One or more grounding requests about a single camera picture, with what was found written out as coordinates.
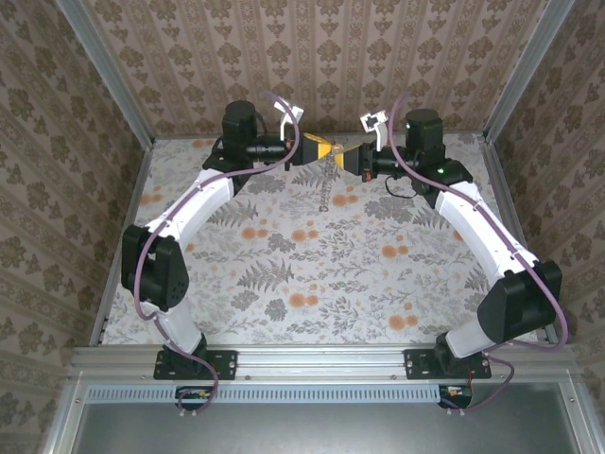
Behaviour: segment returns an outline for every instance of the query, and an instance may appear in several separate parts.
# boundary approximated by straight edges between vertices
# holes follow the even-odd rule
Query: table surface
[[[353,145],[369,136],[331,139]],[[137,225],[189,186],[213,142],[156,142]],[[444,142],[497,214],[482,137],[446,134]],[[412,193],[408,179],[389,186]],[[394,198],[384,177],[362,183],[325,159],[252,176],[199,230],[184,258],[185,299],[214,345],[434,342],[467,321],[488,290],[469,248],[423,198]],[[163,340],[118,286],[102,341]]]

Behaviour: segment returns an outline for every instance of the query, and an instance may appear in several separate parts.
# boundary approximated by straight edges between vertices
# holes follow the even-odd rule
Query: robotic arm
[[[361,117],[366,130],[376,131],[376,144],[384,142],[381,124],[388,121],[384,112]],[[475,316],[465,325],[438,336],[435,356],[446,375],[466,370],[465,358],[480,356],[482,351],[522,334],[551,324],[555,310],[529,276],[526,269],[511,256],[503,240],[477,211],[480,206],[506,239],[532,268],[555,298],[559,298],[562,274],[552,261],[541,263],[502,225],[486,205],[469,171],[458,161],[445,157],[443,125],[435,111],[420,109],[406,116],[406,146],[398,147],[406,164],[420,175],[449,186],[475,201],[469,204],[457,195],[440,191],[412,178],[412,187],[427,203],[446,218],[460,233],[475,255],[490,283],[490,291]],[[379,174],[399,178],[406,172],[399,166],[389,146],[380,151],[363,144],[345,154],[343,169],[369,181]]]
[[[298,122],[303,110],[286,105]],[[282,112],[285,110],[277,102],[275,107]],[[144,260],[140,274],[139,295],[142,303],[139,310],[144,311],[144,318],[153,318],[160,324],[170,338],[169,346],[200,358],[206,354],[206,340],[193,323],[187,303],[182,301],[189,287],[182,255],[184,248],[201,225],[221,205],[232,199],[250,177],[240,175],[217,179],[216,176],[251,169],[258,162],[277,163],[293,147],[293,141],[288,136],[290,131],[286,128],[292,121],[288,114],[282,115],[279,135],[258,135],[256,116],[254,106],[248,101],[229,104],[222,120],[223,136],[216,141],[210,157],[202,165],[202,171],[189,188],[145,227],[131,225],[123,235],[122,286],[134,294],[137,264],[140,259]],[[330,149],[330,144],[306,134],[285,168],[309,164],[328,154]],[[151,233],[160,227],[162,229],[151,243],[148,253],[141,257]]]
[[[300,119],[303,110],[293,106],[292,112]],[[223,136],[213,146],[203,170],[187,191],[162,215],[146,227],[131,225],[124,233],[122,250],[122,285],[134,291],[135,270],[150,232],[166,221],[174,207],[187,202],[162,229],[143,259],[140,296],[143,308],[152,310],[170,339],[182,351],[202,358],[206,354],[206,340],[193,324],[189,309],[182,298],[189,279],[182,257],[182,249],[201,225],[223,203],[229,201],[243,187],[248,175],[213,181],[198,191],[204,181],[221,173],[252,168],[254,163],[276,163],[292,147],[287,136],[288,115],[282,117],[279,135],[258,135],[256,111],[248,101],[229,104],[222,121]],[[387,145],[387,115],[383,111],[361,117],[366,131],[375,132],[376,140],[347,150],[337,156],[336,162],[344,170],[359,175],[368,182],[378,175],[394,178],[408,176],[399,166],[392,149]],[[414,190],[444,216],[460,233],[477,258],[490,282],[491,290],[479,306],[476,315],[465,325],[438,336],[435,357],[446,375],[466,372],[466,358],[481,356],[491,346],[553,323],[556,314],[523,266],[514,258],[476,208],[483,207],[509,241],[545,282],[555,297],[559,297],[562,275],[553,262],[541,263],[504,228],[481,198],[473,177],[458,161],[445,157],[443,125],[435,111],[420,109],[406,116],[406,146],[398,147],[407,165],[430,180],[454,188],[468,196],[470,205],[458,196],[440,191],[412,179]],[[286,163],[306,165],[329,154],[332,146],[318,138],[304,134]]]

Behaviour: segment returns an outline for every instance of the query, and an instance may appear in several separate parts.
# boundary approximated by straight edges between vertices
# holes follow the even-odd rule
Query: black mounting bracket
[[[203,355],[198,350],[194,356],[203,358],[215,370],[220,380],[235,380],[237,372],[236,350],[206,350]],[[155,361],[153,378],[156,380],[212,380],[210,371],[199,362],[185,358],[179,353],[164,346]]]
[[[461,359],[458,367],[449,371],[443,370],[433,348],[404,350],[404,362],[408,380],[466,379],[470,374],[473,379],[492,377],[490,362],[481,353]]]

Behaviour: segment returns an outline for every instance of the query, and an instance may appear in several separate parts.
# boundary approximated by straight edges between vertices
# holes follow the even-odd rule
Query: yellow object
[[[332,154],[334,155],[334,162],[342,169],[344,169],[344,153],[359,147],[359,145],[355,145],[353,147],[345,148],[342,144],[331,144],[323,137],[308,132],[304,133],[304,137],[318,144],[318,159]]]
[[[334,155],[334,162],[337,163],[337,166],[344,170],[344,154],[339,153]]]

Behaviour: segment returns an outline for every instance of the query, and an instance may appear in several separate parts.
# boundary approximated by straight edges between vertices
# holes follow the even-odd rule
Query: ventilation slot
[[[176,385],[95,385],[88,389],[86,403],[176,403]],[[216,395],[217,403],[404,403],[439,402],[438,385],[373,386],[248,386],[224,384]],[[196,399],[183,403],[199,402]]]

